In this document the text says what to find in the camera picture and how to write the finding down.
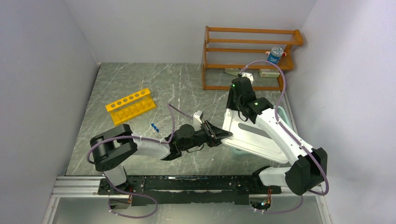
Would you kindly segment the white plastic bin lid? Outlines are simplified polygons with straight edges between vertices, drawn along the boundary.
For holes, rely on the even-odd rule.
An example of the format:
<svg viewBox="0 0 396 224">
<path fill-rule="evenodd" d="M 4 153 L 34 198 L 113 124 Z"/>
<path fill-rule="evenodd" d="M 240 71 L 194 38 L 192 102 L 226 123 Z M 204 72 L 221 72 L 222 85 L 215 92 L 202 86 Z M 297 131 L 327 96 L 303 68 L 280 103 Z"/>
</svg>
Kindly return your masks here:
<svg viewBox="0 0 396 224">
<path fill-rule="evenodd" d="M 286 155 L 272 138 L 250 120 L 242 121 L 237 111 L 226 109 L 222 129 L 232 133 L 221 140 L 224 145 L 281 164 L 288 163 Z"/>
</svg>

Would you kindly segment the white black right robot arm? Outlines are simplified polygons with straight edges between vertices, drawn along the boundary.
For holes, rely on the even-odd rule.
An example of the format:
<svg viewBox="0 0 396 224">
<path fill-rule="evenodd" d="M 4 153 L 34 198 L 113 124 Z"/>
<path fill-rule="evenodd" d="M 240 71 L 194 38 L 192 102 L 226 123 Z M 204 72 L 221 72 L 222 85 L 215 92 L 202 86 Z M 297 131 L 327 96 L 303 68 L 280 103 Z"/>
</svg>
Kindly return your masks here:
<svg viewBox="0 0 396 224">
<path fill-rule="evenodd" d="M 232 80 L 223 129 L 232 133 L 221 141 L 224 145 L 291 165 L 259 169 L 258 177 L 252 180 L 255 192 L 264 193 L 270 186 L 283 186 L 301 196 L 322 182 L 328 183 L 327 152 L 302 140 L 266 98 L 257 98 L 251 78 Z"/>
</svg>

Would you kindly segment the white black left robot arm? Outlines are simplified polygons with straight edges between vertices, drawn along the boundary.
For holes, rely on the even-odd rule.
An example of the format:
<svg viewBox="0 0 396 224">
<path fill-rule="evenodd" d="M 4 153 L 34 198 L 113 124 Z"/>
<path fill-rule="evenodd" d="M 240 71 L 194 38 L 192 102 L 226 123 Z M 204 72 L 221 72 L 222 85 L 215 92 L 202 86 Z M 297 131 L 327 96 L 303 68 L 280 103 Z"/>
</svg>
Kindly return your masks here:
<svg viewBox="0 0 396 224">
<path fill-rule="evenodd" d="M 184 124 L 163 140 L 134 136 L 127 124 L 112 128 L 90 140 L 88 157 L 98 172 L 104 173 L 110 187 L 117 194 L 127 192 L 129 180 L 122 162 L 132 155 L 149 156 L 162 161 L 181 157 L 183 151 L 194 147 L 216 147 L 223 139 L 231 137 L 230 131 L 223 130 L 204 121 L 199 130 Z"/>
</svg>

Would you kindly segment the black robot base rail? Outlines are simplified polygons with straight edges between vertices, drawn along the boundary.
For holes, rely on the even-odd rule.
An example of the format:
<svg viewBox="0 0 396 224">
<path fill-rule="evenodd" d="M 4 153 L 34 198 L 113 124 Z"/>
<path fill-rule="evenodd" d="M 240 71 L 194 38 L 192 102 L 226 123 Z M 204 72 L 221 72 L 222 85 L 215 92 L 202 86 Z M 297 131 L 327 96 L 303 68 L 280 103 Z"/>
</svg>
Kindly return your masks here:
<svg viewBox="0 0 396 224">
<path fill-rule="evenodd" d="M 253 175 L 193 175 L 193 176 L 141 176 L 130 175 L 113 189 L 105 178 L 99 182 L 97 193 L 116 197 L 125 192 L 133 196 L 131 206 L 151 204 L 234 203 L 249 205 L 250 195 L 280 194 L 279 186 L 264 186 Z"/>
</svg>

